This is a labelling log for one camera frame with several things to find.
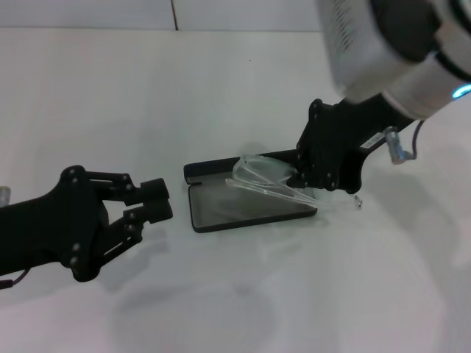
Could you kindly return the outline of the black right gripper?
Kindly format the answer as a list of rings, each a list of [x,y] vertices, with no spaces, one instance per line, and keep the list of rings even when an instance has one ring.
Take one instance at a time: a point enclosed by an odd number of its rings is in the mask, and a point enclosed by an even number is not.
[[[344,99],[329,105],[317,99],[309,107],[308,123],[297,143],[296,172],[286,183],[291,188],[354,194],[361,189],[366,158],[385,140],[381,137],[370,147],[365,143],[388,127],[400,132],[412,122],[382,96],[359,104]]]

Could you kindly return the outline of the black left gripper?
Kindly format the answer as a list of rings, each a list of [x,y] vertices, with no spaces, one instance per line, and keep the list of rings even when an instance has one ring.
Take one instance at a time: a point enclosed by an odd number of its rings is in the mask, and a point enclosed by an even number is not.
[[[124,211],[99,233],[107,216],[98,197],[127,206],[143,205]],[[91,281],[102,266],[143,240],[145,223],[172,218],[168,199],[162,178],[137,187],[129,174],[71,166],[44,196],[1,208],[1,275],[60,263],[76,281]],[[98,233],[94,259],[92,246]]]

